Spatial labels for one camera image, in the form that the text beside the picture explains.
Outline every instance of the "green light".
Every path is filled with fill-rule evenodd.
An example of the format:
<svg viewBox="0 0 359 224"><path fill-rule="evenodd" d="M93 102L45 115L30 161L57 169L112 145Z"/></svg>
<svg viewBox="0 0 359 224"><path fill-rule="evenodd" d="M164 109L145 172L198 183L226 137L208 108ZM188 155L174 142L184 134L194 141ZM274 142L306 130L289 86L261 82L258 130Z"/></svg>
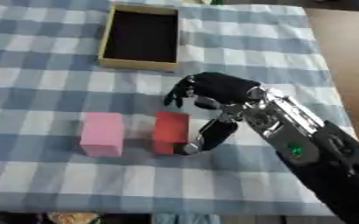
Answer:
<svg viewBox="0 0 359 224"><path fill-rule="evenodd" d="M294 155L302 155L303 149L302 146L297 143L289 143L287 147L290 149L291 153Z"/></svg>

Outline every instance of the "pink cube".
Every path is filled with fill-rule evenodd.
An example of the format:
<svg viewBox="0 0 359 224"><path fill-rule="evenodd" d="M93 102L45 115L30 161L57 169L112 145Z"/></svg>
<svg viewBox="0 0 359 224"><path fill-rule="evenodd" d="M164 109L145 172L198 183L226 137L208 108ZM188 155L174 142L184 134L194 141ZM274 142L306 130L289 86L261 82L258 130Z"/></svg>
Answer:
<svg viewBox="0 0 359 224"><path fill-rule="evenodd" d="M90 157L121 157L122 116L117 113L87 113L80 144Z"/></svg>

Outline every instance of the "robotic hand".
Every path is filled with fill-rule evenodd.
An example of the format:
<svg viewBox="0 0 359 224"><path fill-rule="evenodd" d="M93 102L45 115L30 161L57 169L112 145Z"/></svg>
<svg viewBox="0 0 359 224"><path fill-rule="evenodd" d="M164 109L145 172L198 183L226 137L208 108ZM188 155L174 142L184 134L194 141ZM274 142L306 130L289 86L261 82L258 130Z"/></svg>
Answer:
<svg viewBox="0 0 359 224"><path fill-rule="evenodd" d="M322 121L292 97L263 89L252 80L222 73L200 73L178 82L165 105L196 97L203 109L221 114L184 147L184 154L210 151L246 121L299 180L348 224L359 224L359 143L329 121Z"/></svg>

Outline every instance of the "square box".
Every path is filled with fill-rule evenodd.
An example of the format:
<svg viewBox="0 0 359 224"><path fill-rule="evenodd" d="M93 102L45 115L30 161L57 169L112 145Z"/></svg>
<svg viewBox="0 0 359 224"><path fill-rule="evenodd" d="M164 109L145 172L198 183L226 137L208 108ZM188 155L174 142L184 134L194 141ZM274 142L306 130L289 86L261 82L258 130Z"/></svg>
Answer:
<svg viewBox="0 0 359 224"><path fill-rule="evenodd" d="M99 50L99 64L173 71L177 65L178 11L113 4Z"/></svg>

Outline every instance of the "table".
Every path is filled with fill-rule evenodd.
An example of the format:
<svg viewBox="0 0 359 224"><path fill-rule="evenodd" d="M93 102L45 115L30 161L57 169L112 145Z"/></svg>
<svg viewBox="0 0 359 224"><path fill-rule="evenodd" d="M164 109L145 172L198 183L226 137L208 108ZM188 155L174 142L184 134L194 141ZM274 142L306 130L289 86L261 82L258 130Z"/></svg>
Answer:
<svg viewBox="0 0 359 224"><path fill-rule="evenodd" d="M306 9L359 137L359 12Z"/></svg>
<svg viewBox="0 0 359 224"><path fill-rule="evenodd" d="M352 131L304 11L147 3L179 6L176 73L96 65L106 1L0 0L0 210L330 214L244 123L212 152L150 152L154 113L176 110L163 95L203 71L280 88ZM81 152L89 111L124 114L123 157ZM216 116L190 101L182 111L194 130Z"/></svg>

